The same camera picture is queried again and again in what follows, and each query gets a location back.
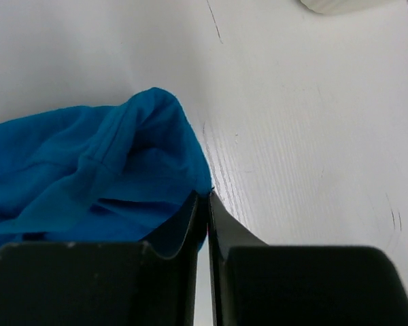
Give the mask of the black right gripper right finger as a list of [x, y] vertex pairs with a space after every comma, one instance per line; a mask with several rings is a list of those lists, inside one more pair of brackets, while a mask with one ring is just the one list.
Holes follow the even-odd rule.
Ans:
[[216, 325], [408, 325], [408, 296], [383, 251], [269, 245], [209, 197]]

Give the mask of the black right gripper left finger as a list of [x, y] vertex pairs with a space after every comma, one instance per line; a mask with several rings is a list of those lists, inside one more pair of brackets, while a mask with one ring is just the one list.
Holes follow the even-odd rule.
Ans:
[[139, 242], [10, 242], [0, 248], [0, 325], [191, 325], [206, 199]]

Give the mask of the bright blue t-shirt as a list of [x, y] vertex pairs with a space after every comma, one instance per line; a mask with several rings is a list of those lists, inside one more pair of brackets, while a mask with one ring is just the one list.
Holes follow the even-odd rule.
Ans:
[[0, 247], [141, 240], [210, 191], [184, 110], [160, 88], [0, 124]]

